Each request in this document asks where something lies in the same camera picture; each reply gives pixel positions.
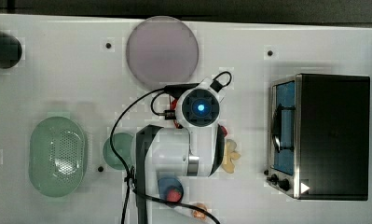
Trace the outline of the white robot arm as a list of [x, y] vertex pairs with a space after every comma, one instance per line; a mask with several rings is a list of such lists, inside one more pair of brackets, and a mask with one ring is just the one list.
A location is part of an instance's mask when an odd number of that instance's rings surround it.
[[155, 202], [158, 180], [168, 176], [210, 176], [220, 167], [225, 132], [218, 124], [224, 85], [205, 78], [201, 83], [168, 85], [163, 92], [177, 100], [164, 114], [177, 128], [147, 125], [133, 140], [138, 224], [166, 224], [175, 203]]

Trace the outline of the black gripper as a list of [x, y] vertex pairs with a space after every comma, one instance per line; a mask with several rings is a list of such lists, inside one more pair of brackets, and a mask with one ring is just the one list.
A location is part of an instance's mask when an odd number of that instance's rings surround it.
[[198, 83], [167, 85], [164, 87], [163, 92], [169, 94], [174, 99], [178, 99], [183, 93], [197, 86]]

